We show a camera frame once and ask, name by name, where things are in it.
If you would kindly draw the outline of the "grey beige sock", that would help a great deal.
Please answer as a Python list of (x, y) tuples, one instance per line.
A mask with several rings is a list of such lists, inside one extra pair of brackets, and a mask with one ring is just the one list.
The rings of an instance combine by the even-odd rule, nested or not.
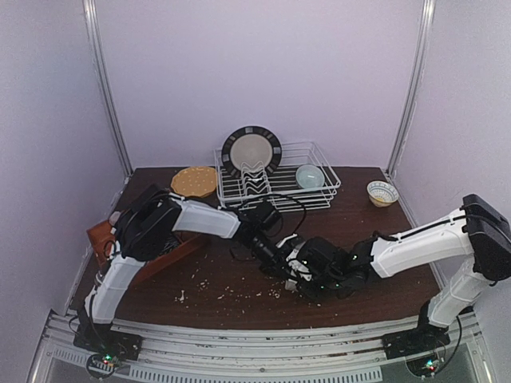
[(285, 281), (284, 289), (287, 291), (290, 291), (290, 292), (297, 292), (299, 290), (298, 286), (299, 286), (299, 284), (297, 281), (288, 279)]

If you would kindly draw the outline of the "brown wooden organizer box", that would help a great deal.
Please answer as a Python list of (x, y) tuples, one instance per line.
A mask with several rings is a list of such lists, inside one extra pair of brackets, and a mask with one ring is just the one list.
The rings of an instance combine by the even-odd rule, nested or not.
[[(112, 250), (113, 240), (115, 239), (112, 229), (112, 225), (106, 220), (86, 231), (99, 266), (96, 280), (99, 280), (105, 274), (109, 265), (107, 254)], [(145, 257), (146, 264), (137, 272), (129, 286), (139, 285), (164, 268), (170, 267), (181, 259), (198, 252), (207, 244), (209, 244), (209, 239), (205, 235), (191, 233), (184, 237), (171, 235), (161, 246), (154, 243), (143, 246), (141, 254)]]

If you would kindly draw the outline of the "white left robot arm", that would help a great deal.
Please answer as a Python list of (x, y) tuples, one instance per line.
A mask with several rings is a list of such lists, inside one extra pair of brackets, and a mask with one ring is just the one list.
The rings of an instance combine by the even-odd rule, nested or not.
[(268, 202), (247, 211), (213, 207), (175, 195), (157, 184), (150, 185), (113, 226), (107, 267), (78, 312), (79, 331), (90, 335), (110, 329), (135, 275), (147, 263), (171, 251), (170, 243), (177, 231), (232, 239), (245, 246), (263, 270), (295, 279), (298, 274), (288, 264), (289, 252), (266, 235), (278, 218), (277, 210)]

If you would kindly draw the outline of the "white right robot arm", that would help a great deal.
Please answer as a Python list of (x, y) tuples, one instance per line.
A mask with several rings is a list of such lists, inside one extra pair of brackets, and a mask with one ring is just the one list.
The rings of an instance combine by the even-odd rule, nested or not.
[(311, 299), (326, 293), (345, 298), (373, 277), (389, 278), (423, 264), (464, 257), (448, 285), (422, 306), (420, 330), (444, 330), (482, 291), (510, 276), (510, 223), (475, 194), (432, 223), (394, 235), (376, 231), (350, 251), (321, 237), (297, 234), (277, 247), (289, 272), (286, 288)]

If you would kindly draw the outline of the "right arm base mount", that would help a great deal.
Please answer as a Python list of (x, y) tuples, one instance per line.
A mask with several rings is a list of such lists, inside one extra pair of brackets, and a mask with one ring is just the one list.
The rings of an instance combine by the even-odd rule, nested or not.
[(382, 346), (387, 360), (408, 357), (406, 367), (415, 377), (434, 377), (443, 369), (446, 361), (446, 347), (450, 343), (447, 327), (430, 324), (428, 309), (424, 303), (419, 311), (417, 325), (382, 336)]

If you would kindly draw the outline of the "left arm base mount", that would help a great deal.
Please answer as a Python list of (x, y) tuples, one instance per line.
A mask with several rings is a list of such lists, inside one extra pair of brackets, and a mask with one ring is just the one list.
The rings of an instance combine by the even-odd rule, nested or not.
[(127, 361), (137, 361), (142, 336), (111, 330), (100, 330), (93, 327), (89, 321), (73, 328), (73, 322), (79, 317), (74, 315), (68, 321), (68, 327), (73, 332), (73, 345), (91, 354), (85, 362), (85, 370), (92, 379), (104, 381), (122, 369)]

